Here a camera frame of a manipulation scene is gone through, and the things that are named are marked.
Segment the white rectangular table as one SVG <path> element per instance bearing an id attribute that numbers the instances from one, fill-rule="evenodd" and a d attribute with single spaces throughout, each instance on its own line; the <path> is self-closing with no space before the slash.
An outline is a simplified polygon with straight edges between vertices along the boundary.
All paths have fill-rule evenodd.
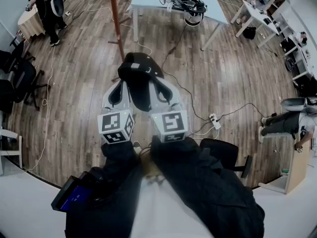
<path id="1" fill-rule="evenodd" d="M 205 19 L 216 22 L 216 27 L 212 31 L 206 43 L 201 47 L 205 51 L 212 40 L 219 33 L 220 29 L 228 24 L 226 17 L 217 0 L 202 0 L 207 5 L 207 11 L 204 14 Z M 138 16 L 142 14 L 143 9 L 167 10 L 167 5 L 162 5 L 159 0 L 132 0 L 129 9 L 133 12 L 133 37 L 134 42 L 138 41 Z"/>

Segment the pile of black wearable gear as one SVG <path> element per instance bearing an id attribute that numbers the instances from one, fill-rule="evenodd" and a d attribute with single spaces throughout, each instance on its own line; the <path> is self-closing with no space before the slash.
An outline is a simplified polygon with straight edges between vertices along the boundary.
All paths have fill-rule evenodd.
<path id="1" fill-rule="evenodd" d="M 183 12 L 183 19 L 188 26 L 198 26 L 208 6 L 202 0 L 159 0 L 162 5 L 167 5 L 167 11 L 177 10 Z"/>

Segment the black office chair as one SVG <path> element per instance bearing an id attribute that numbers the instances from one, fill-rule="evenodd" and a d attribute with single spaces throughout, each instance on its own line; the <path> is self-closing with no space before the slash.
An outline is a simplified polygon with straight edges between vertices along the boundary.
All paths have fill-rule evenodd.
<path id="1" fill-rule="evenodd" d="M 36 102 L 35 91 L 44 87 L 46 87 L 48 91 L 51 89 L 51 86 L 48 83 L 37 84 L 38 80 L 41 76 L 44 76 L 44 74 L 45 72 L 41 69 L 37 72 L 35 67 L 29 61 L 22 62 L 18 66 L 18 70 L 13 78 L 13 101 L 15 103 L 23 101 L 26 105 L 33 103 L 36 110 L 39 111 L 40 107 Z"/>
<path id="2" fill-rule="evenodd" d="M 11 53 L 9 65 L 11 67 L 17 65 L 19 62 L 23 61 L 34 61 L 36 58 L 32 56 L 28 51 L 24 53 L 24 42 L 21 41 L 20 43 L 15 43 L 16 38 L 14 38 L 10 45 L 14 46 L 14 50 Z"/>
<path id="3" fill-rule="evenodd" d="M 200 143 L 200 148 L 210 149 L 210 155 L 218 159 L 225 169 L 234 172 L 241 172 L 241 178 L 246 178 L 250 173 L 253 157 L 248 155 L 243 166 L 236 166 L 239 148 L 231 143 L 204 138 Z"/>
<path id="4" fill-rule="evenodd" d="M 0 111 L 10 114 L 16 94 L 10 81 L 0 79 Z"/>

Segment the light wooden cabinet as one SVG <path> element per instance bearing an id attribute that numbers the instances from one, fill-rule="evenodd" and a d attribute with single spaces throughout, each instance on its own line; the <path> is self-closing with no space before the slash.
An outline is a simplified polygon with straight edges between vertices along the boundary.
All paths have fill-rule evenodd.
<path id="1" fill-rule="evenodd" d="M 259 187 L 288 194 L 295 189 L 306 177 L 310 159 L 310 145 L 308 141 L 303 145 L 303 151 L 294 150 L 291 154 L 290 168 L 287 173 L 280 173 L 280 177 L 269 183 L 258 183 Z"/>

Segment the person's right forearm black sleeve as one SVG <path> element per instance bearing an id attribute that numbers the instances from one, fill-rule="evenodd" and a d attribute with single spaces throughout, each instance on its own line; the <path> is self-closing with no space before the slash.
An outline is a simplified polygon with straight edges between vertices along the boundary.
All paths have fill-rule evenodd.
<path id="1" fill-rule="evenodd" d="M 151 159 L 183 203 L 214 238 L 263 238 L 265 212 L 237 175 L 187 137 L 162 143 L 152 137 Z"/>

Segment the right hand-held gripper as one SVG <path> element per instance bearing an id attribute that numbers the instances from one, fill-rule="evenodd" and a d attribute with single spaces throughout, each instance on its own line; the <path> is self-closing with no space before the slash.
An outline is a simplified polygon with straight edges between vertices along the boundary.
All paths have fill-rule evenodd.
<path id="1" fill-rule="evenodd" d="M 188 121 L 179 90 L 167 80 L 157 77 L 149 82 L 149 94 L 149 117 L 154 135 L 162 143 L 184 140 L 188 135 Z"/>

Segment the person's left forearm black sleeve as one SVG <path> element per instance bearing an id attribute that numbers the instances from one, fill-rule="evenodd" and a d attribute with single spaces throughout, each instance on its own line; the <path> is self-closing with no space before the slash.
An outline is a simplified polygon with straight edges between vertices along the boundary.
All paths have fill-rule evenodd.
<path id="1" fill-rule="evenodd" d="M 71 202 L 66 213 L 66 238 L 130 238 L 136 214 L 142 165 L 131 141 L 104 144 L 102 168 L 91 172 L 98 178 L 92 198 Z"/>

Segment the black device with blue screen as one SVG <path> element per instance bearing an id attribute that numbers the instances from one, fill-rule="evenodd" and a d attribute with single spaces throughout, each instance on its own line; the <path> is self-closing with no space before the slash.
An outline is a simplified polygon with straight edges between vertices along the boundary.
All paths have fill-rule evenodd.
<path id="1" fill-rule="evenodd" d="M 93 194 L 95 177 L 83 172 L 79 178 L 70 176 L 51 203 L 55 211 L 67 212 L 71 202 L 85 202 Z"/>

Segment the brown wooden coat rack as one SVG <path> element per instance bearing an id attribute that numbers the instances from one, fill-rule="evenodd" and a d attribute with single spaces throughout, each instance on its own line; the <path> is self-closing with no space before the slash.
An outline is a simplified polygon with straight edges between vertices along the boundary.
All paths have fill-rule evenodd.
<path id="1" fill-rule="evenodd" d="M 124 54 L 124 50 L 123 50 L 123 44 L 122 44 L 122 38 L 121 38 L 121 32 L 120 32 L 120 24 L 126 22 L 131 17 L 128 17 L 122 21 L 119 21 L 118 9 L 117 9 L 117 0 L 110 0 L 110 2 L 111 2 L 111 10 L 112 10 L 112 16 L 113 16 L 113 21 L 114 21 L 115 33 L 116 33 L 116 42 L 112 42 L 112 43 L 118 45 L 121 60 L 122 60 L 122 62 L 124 62 L 125 54 Z"/>

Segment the white power strip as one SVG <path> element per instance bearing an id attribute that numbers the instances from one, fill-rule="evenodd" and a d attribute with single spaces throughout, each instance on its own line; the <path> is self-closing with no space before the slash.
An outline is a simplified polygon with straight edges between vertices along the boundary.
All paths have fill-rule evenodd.
<path id="1" fill-rule="evenodd" d="M 221 125 L 219 123 L 219 119 L 217 118 L 215 113 L 210 114 L 209 119 L 212 122 L 215 130 L 219 130 L 221 128 Z"/>

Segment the white side shelf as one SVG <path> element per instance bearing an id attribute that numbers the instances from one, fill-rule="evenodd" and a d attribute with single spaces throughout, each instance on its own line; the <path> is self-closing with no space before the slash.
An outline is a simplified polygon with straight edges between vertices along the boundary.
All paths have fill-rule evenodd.
<path id="1" fill-rule="evenodd" d="M 8 139 L 15 139 L 18 143 L 18 150 L 0 150 L 0 164 L 1 164 L 1 156 L 18 156 L 19 158 L 19 167 L 20 169 L 23 169 L 22 167 L 22 136 L 18 135 L 15 132 L 12 132 L 10 130 L 3 129 L 3 127 L 0 127 L 0 137 L 7 137 Z"/>

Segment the black cap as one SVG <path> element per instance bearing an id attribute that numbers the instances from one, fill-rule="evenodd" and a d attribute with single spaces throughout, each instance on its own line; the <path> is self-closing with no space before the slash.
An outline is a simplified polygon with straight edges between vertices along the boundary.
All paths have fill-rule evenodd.
<path id="1" fill-rule="evenodd" d="M 128 53 L 118 69 L 118 76 L 127 83 L 132 101 L 141 111 L 150 111 L 149 82 L 152 81 L 163 96 L 169 100 L 170 93 L 157 78 L 164 78 L 159 65 L 145 53 Z"/>

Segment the white desk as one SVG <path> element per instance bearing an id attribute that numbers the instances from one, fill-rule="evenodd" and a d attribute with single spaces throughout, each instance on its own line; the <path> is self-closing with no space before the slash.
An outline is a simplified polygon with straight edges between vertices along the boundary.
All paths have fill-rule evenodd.
<path id="1" fill-rule="evenodd" d="M 311 78 L 312 76 L 317 79 L 317 50 L 309 50 L 309 45 L 302 45 L 297 37 L 297 33 L 292 33 L 288 36 L 290 40 L 295 44 L 295 47 L 290 49 L 284 54 L 287 58 L 290 55 L 294 56 L 294 66 L 297 66 L 299 74 L 292 78 L 293 81 L 306 76 Z"/>
<path id="2" fill-rule="evenodd" d="M 261 14 L 260 10 L 258 10 L 257 8 L 253 8 L 253 6 L 250 3 L 247 3 L 244 0 L 243 0 L 243 4 L 241 5 L 241 7 L 238 9 L 236 14 L 231 19 L 231 21 L 230 21 L 231 24 L 233 24 L 236 21 L 236 19 L 240 16 L 243 9 L 247 10 L 247 12 L 250 14 L 250 18 L 245 22 L 245 24 L 235 34 L 236 38 L 238 38 L 243 33 L 243 31 L 252 23 L 253 20 L 256 20 L 257 22 L 259 22 L 261 24 L 259 28 L 261 28 L 262 26 L 265 26 L 272 31 L 272 33 L 268 37 L 266 37 L 263 41 L 261 41 L 257 45 L 258 48 L 260 48 L 264 44 L 266 44 L 275 35 L 279 35 L 279 32 L 278 32 L 277 28 L 275 27 L 275 24 L 272 22 L 272 20 L 267 15 Z"/>

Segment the round table with beige cloth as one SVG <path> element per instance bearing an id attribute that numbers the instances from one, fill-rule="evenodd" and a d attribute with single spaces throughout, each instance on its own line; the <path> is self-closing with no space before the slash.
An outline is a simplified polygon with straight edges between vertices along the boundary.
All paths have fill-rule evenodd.
<path id="1" fill-rule="evenodd" d="M 28 41 L 31 37 L 45 34 L 36 6 L 33 6 L 30 11 L 24 11 L 22 13 L 18 20 L 18 28 L 22 33 L 23 38 Z"/>

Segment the black bag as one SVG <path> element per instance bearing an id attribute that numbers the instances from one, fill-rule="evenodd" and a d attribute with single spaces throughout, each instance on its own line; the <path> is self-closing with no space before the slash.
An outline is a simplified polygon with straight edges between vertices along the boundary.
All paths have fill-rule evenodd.
<path id="1" fill-rule="evenodd" d="M 255 35 L 256 35 L 256 30 L 257 30 L 256 27 L 247 27 L 247 28 L 245 28 L 245 30 L 243 31 L 243 36 L 244 36 L 246 39 L 253 40 L 253 39 L 255 38 Z"/>

